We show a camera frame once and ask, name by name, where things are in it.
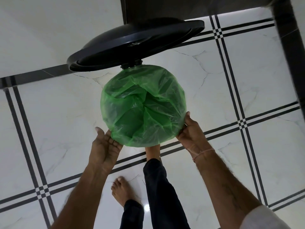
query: bare foot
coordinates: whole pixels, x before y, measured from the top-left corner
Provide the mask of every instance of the bare foot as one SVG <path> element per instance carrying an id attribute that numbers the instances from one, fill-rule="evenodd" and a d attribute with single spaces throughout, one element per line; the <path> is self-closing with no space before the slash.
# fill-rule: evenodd
<path id="1" fill-rule="evenodd" d="M 160 144 L 151 147 L 145 147 L 145 151 L 146 151 L 147 161 L 149 161 L 152 158 L 156 158 L 160 160 Z"/>
<path id="2" fill-rule="evenodd" d="M 126 181 L 124 177 L 118 177 L 112 184 L 111 187 L 112 195 L 124 207 L 127 200 L 135 200 L 139 202 L 136 197 L 132 187 Z"/>

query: white sleeve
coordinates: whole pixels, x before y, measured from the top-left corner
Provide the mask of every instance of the white sleeve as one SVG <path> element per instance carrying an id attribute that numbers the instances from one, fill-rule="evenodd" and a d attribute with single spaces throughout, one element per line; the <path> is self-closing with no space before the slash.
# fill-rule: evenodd
<path id="1" fill-rule="evenodd" d="M 242 221 L 240 229 L 290 229 L 272 210 L 262 205 L 253 209 Z"/>

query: black pants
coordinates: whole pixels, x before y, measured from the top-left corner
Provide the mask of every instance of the black pants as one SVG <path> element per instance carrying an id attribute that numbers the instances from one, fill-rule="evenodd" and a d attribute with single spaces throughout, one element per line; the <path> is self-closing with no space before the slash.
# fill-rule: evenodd
<path id="1" fill-rule="evenodd" d="M 166 171 L 157 159 L 150 159 L 143 168 L 152 227 L 154 229 L 190 228 L 173 186 L 166 178 Z M 120 229 L 142 229 L 144 209 L 134 200 L 124 205 Z"/>

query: green garbage bag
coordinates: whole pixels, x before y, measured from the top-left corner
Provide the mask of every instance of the green garbage bag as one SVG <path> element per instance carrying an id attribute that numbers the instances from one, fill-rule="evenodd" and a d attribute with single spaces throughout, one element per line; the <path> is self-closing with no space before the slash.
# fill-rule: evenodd
<path id="1" fill-rule="evenodd" d="M 185 95 L 166 69 L 138 65 L 124 69 L 104 86 L 101 112 L 117 142 L 154 146 L 174 138 L 183 127 Z"/>

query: marble floor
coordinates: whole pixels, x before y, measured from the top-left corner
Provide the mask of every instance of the marble floor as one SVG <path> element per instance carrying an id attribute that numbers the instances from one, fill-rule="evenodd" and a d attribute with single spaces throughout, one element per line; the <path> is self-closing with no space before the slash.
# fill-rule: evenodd
<path id="1" fill-rule="evenodd" d="M 143 59 L 173 73 L 191 117 L 236 177 L 291 228 L 305 225 L 305 123 L 268 8 L 201 18 L 206 28 L 176 48 Z M 99 98 L 121 69 L 72 73 L 0 92 L 0 229 L 47 228 L 106 130 Z M 176 139 L 161 147 L 168 180 L 193 229 L 217 229 L 206 187 Z M 105 184 L 95 228 L 120 227 L 111 195 L 122 175 L 148 204 L 144 148 L 124 147 Z M 145 208 L 143 228 L 152 228 Z"/>

